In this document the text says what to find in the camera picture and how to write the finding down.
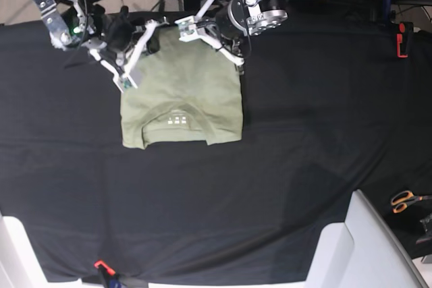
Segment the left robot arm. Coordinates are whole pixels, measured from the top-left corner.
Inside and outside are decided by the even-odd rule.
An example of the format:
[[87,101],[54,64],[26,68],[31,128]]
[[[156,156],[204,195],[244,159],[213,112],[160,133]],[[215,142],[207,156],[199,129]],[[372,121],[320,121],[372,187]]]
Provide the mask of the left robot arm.
[[196,14],[175,21],[180,41],[202,41],[244,72],[242,42],[281,26],[286,0],[205,0]]

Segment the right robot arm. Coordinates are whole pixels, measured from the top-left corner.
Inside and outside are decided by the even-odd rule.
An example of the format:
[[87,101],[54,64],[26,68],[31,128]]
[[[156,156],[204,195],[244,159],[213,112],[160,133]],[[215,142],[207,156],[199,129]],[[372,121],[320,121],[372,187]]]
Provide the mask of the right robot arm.
[[120,92],[137,88],[140,59],[159,50],[154,33],[168,23],[166,17],[133,22],[128,7],[108,14],[100,0],[32,0],[48,30],[51,44],[62,51],[85,48],[112,74]]

